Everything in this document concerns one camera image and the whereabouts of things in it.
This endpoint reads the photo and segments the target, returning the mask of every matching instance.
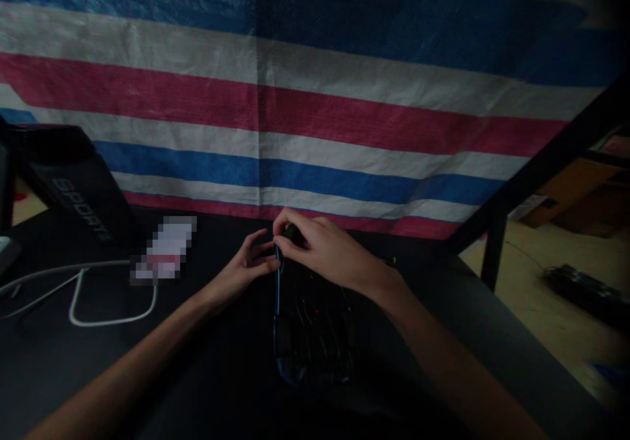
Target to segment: white cable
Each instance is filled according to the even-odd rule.
[[[14,288],[19,286],[21,283],[26,282],[31,279],[35,279],[41,276],[47,276],[50,274],[61,273],[62,271],[70,271],[71,269],[83,269],[83,268],[93,268],[93,267],[103,267],[103,266],[116,266],[129,264],[130,261],[128,259],[118,259],[116,261],[94,261],[93,263],[80,263],[75,265],[67,265],[67,266],[59,266],[51,269],[44,269],[43,271],[37,271],[36,273],[32,273],[26,276],[22,276],[21,278],[17,278],[14,281],[2,286],[0,288],[0,295],[4,294]]]
[[[11,281],[10,283],[4,285],[2,288],[0,288],[0,295],[4,294],[5,292],[8,292],[9,290],[11,290],[11,288],[14,287],[18,287],[19,285],[21,285],[22,283],[29,281],[31,279],[35,279],[37,277],[42,277],[42,276],[47,276],[47,275],[51,275],[51,274],[55,274],[55,273],[61,273],[63,271],[70,271],[72,269],[79,269],[80,271],[75,274],[73,277],[71,277],[70,279],[68,279],[65,282],[62,282],[61,284],[59,284],[56,288],[48,291],[46,294],[44,294],[43,296],[37,298],[36,300],[32,301],[31,303],[25,305],[24,307],[11,312],[7,315],[3,315],[0,317],[0,320],[3,319],[8,319],[9,317],[13,317],[14,315],[17,315],[19,313],[24,312],[25,310],[29,309],[30,307],[33,307],[34,305],[38,304],[39,302],[42,302],[44,299],[46,299],[47,297],[50,297],[51,295],[53,295],[55,292],[63,289],[64,287],[66,287],[68,284],[70,284],[72,281],[74,281],[75,279],[77,279],[77,286],[75,287],[74,290],[74,295],[72,297],[72,303],[70,304],[70,310],[68,311],[68,318],[70,320],[70,322],[76,326],[80,326],[80,327],[97,327],[97,326],[106,326],[106,325],[115,325],[115,324],[121,324],[121,323],[127,323],[127,322],[134,322],[136,320],[140,320],[143,319],[144,317],[146,317],[147,315],[149,315],[154,307],[156,306],[156,301],[158,299],[158,287],[157,286],[153,286],[153,298],[151,300],[151,306],[149,306],[149,309],[138,316],[135,317],[129,317],[127,319],[118,319],[118,320],[104,320],[102,322],[83,322],[81,320],[78,320],[75,315],[74,315],[74,311],[77,305],[77,300],[79,298],[79,291],[81,289],[81,283],[83,282],[83,274],[85,274],[90,268],[93,267],[105,267],[105,266],[116,266],[116,265],[124,265],[124,264],[129,264],[130,261],[128,259],[119,259],[116,261],[94,261],[92,263],[80,263],[80,264],[75,264],[75,265],[66,265],[66,266],[59,266],[56,268],[51,268],[51,269],[44,269],[43,271],[37,271],[36,273],[32,273],[26,276],[23,276],[21,278],[18,278],[14,281]]]
[[[74,281],[77,277],[79,277],[79,273],[75,274],[73,277],[71,277],[70,279],[68,279],[65,282],[62,282],[61,284],[59,284],[55,289],[48,291],[46,294],[44,294],[43,296],[41,296],[39,299],[35,299],[34,301],[32,301],[30,304],[27,304],[25,306],[23,306],[21,309],[16,310],[15,312],[11,312],[10,314],[7,315],[3,315],[2,317],[0,317],[0,320],[2,319],[8,319],[9,317],[13,317],[14,315],[17,315],[19,313],[24,312],[26,309],[29,309],[30,307],[33,307],[35,304],[43,301],[46,297],[53,295],[55,292],[57,292],[59,289],[66,287],[69,283],[71,283],[72,281]]]
[[[74,309],[77,305],[77,300],[79,299],[79,291],[81,290],[81,283],[83,282],[83,274],[85,273],[85,269],[81,269],[78,274],[77,286],[74,290],[74,296],[72,296],[72,303],[70,304],[70,310],[68,311],[68,318],[70,322],[76,326],[80,327],[97,327],[97,326],[106,326],[106,325],[117,325],[128,322],[135,322],[136,320],[143,319],[147,315],[149,315],[154,307],[156,306],[156,301],[158,300],[158,287],[156,285],[153,286],[153,298],[151,299],[151,306],[149,309],[140,315],[135,317],[129,317],[127,319],[117,319],[117,320],[104,320],[102,322],[83,322],[78,320],[74,315]]]

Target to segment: right hand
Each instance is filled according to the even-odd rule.
[[[300,248],[281,236],[290,223],[302,232],[306,248]],[[284,208],[274,221],[274,243],[285,257],[377,303],[384,291],[404,284],[398,271],[370,254],[325,217],[309,219],[291,208]]]

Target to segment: black metal frame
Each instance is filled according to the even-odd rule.
[[[9,150],[0,144],[0,231],[7,231],[13,222],[15,170],[9,162]]]
[[[482,271],[482,279],[492,290],[499,271],[507,215],[627,119],[630,114],[626,109],[629,100],[630,74],[626,73],[575,117],[446,240],[450,250],[461,253],[490,230],[484,256],[486,277]]]

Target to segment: floor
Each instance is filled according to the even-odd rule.
[[[478,275],[485,242],[461,257]],[[560,363],[602,404],[614,408],[616,393],[591,363],[619,365],[630,355],[627,339],[551,291],[542,268],[569,264],[630,294],[630,234],[612,238],[574,234],[552,224],[531,229],[510,220],[505,233],[497,297]]]

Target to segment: desk surface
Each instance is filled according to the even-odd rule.
[[[156,228],[164,214],[137,211],[148,228]],[[155,311],[138,322],[102,328],[71,325],[71,288],[27,315],[0,320],[3,438],[24,435],[110,366],[217,274],[246,234],[261,227],[270,229],[270,222],[200,216],[186,278],[179,286],[160,288]],[[24,251],[0,284],[49,267],[128,257],[117,250],[103,250],[82,228],[53,211],[7,234]],[[361,233],[355,237],[378,256],[396,256],[400,272],[417,297],[552,438],[601,437],[610,425],[605,411],[456,255],[446,253],[434,241]],[[79,299],[79,316],[108,319],[143,312],[151,289],[125,285],[127,274],[128,268],[91,271]],[[29,295],[34,298],[68,277],[50,276],[28,283],[15,304],[19,307]],[[264,418],[266,406],[287,395],[288,389],[278,377],[273,359],[273,297],[272,279],[262,278],[229,310],[204,326],[143,396],[144,406],[126,423],[126,432],[147,439],[221,438],[233,435],[234,425],[250,422],[243,418],[244,412]],[[430,383],[380,310],[357,294],[350,298],[356,317],[361,318],[358,343],[430,391]],[[2,313],[13,309],[7,304],[0,301]]]

